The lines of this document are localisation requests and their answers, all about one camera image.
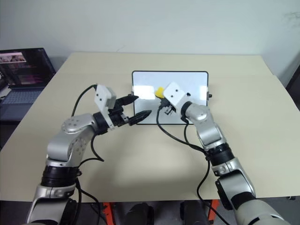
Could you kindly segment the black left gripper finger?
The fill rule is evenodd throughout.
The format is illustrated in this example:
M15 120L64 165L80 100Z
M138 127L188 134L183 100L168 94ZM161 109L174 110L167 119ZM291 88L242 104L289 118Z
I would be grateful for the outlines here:
M128 94L127 96L118 98L116 104L119 106L126 106L135 102L139 97L133 94Z
M152 110L144 110L141 112L138 112L133 117L130 117L128 119L128 125L132 126L135 124L138 124L139 122L143 121L145 118L147 118L151 114Z

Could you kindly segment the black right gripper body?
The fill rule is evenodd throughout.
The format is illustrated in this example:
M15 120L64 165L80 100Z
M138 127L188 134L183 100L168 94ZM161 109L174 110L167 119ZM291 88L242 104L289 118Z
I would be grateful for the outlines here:
M176 112L175 107L168 100L167 100L167 105L160 104L159 109L163 110L166 115L170 115Z

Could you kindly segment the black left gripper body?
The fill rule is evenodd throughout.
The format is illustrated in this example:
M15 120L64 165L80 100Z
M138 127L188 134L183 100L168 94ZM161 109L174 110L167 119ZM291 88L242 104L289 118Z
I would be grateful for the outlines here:
M112 109L109 109L109 118L111 119L113 125L115 127L121 127L128 123L129 117L127 117L123 113L124 109L122 105L115 103L114 107Z

